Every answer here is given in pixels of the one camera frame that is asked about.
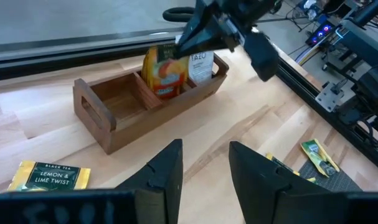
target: black metal rail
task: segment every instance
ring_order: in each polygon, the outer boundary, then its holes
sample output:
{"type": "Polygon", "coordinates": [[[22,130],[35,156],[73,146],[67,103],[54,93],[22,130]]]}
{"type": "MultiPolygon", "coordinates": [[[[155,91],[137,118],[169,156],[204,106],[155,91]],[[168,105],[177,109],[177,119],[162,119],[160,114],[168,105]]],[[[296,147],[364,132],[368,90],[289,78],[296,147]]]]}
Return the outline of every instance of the black metal rail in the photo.
{"type": "Polygon", "coordinates": [[[359,125],[351,128],[342,123],[336,114],[328,113],[314,100],[319,94],[319,90],[283,59],[279,61],[277,77],[378,167],[378,147],[374,147],[369,143],[369,135],[364,129],[359,125]]]}
{"type": "Polygon", "coordinates": [[[170,44],[174,41],[175,38],[173,37],[140,44],[123,44],[76,52],[3,60],[0,61],[0,80],[143,55],[150,46],[170,44]]]}

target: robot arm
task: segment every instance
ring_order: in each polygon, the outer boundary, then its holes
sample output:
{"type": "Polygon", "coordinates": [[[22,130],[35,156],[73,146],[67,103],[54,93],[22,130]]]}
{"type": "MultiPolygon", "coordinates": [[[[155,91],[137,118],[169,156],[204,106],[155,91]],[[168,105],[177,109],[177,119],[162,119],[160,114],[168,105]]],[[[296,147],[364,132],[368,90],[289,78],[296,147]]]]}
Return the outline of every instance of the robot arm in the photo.
{"type": "Polygon", "coordinates": [[[207,51],[229,49],[238,45],[251,59],[258,76],[267,81],[278,68],[278,52],[261,32],[252,26],[267,12],[279,7],[279,0],[197,0],[196,8],[174,8],[164,13],[165,20],[187,22],[177,45],[176,58],[207,51]],[[173,15],[174,12],[184,15],[173,15]]]}

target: wooden caddy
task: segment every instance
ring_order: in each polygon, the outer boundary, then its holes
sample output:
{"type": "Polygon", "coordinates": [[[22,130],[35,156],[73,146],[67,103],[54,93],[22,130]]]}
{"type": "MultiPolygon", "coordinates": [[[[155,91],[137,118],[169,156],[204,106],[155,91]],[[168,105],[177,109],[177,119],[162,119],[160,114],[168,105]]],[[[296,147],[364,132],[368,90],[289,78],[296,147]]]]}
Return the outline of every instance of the wooden caddy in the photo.
{"type": "Polygon", "coordinates": [[[188,79],[179,96],[165,101],[147,87],[141,67],[90,83],[80,78],[73,86],[75,114],[111,154],[214,94],[229,69],[216,54],[214,64],[211,80],[196,85],[188,79]]]}

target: light wood surface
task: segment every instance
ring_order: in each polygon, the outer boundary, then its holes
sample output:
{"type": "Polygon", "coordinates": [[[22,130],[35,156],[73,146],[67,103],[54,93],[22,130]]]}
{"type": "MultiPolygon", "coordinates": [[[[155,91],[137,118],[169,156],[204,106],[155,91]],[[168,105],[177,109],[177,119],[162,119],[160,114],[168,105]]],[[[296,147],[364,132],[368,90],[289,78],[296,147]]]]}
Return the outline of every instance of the light wood surface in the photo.
{"type": "Polygon", "coordinates": [[[114,187],[176,138],[184,146],[180,223],[243,223],[227,157],[232,140],[298,170],[307,160],[300,143],[317,138],[362,189],[378,190],[378,168],[282,81],[262,82],[242,49],[218,55],[230,70],[215,95],[109,156],[73,112],[73,81],[116,76],[143,57],[1,81],[0,192],[22,160],[89,167],[89,188],[114,187]]]}

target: orange tea packet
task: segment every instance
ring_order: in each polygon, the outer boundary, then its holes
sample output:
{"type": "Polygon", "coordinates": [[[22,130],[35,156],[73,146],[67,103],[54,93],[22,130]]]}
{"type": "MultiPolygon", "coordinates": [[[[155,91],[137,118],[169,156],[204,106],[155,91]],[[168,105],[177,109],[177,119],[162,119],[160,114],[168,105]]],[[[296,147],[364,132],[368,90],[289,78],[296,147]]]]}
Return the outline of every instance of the orange tea packet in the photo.
{"type": "Polygon", "coordinates": [[[172,59],[175,50],[175,44],[150,47],[143,61],[142,79],[160,99],[179,95],[187,81],[189,57],[172,59]]]}

